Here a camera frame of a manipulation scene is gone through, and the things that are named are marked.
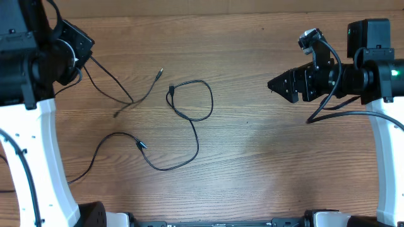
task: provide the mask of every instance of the green led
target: green led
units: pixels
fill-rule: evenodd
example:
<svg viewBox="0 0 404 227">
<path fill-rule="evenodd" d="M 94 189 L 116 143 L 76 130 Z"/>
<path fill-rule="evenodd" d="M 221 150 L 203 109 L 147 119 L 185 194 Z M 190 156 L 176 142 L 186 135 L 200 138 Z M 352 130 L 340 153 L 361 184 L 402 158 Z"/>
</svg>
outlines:
<svg viewBox="0 0 404 227">
<path fill-rule="evenodd" d="M 397 71 L 397 70 L 391 70 L 391 75 L 392 76 L 398 76 L 400 74 L 400 72 L 399 71 Z"/>
</svg>

